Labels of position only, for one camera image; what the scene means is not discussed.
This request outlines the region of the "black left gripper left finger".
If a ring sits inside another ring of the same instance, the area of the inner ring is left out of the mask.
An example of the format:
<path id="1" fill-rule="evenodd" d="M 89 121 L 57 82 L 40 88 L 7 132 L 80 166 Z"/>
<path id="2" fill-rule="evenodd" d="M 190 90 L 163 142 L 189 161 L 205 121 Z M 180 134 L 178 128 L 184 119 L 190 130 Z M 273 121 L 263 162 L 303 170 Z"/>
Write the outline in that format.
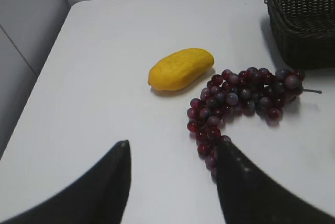
<path id="1" fill-rule="evenodd" d="M 5 223 L 121 223 L 131 185 L 131 149 L 118 141 L 93 167 L 53 197 Z"/>

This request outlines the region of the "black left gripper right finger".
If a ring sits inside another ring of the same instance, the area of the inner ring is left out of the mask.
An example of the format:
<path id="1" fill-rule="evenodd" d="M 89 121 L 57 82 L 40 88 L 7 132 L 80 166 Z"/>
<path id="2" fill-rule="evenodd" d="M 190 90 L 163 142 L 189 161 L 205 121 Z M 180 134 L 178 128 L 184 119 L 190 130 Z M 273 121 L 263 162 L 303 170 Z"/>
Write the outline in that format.
<path id="1" fill-rule="evenodd" d="M 226 223 L 334 223 L 261 171 L 233 143 L 217 146 L 218 196 Z"/>

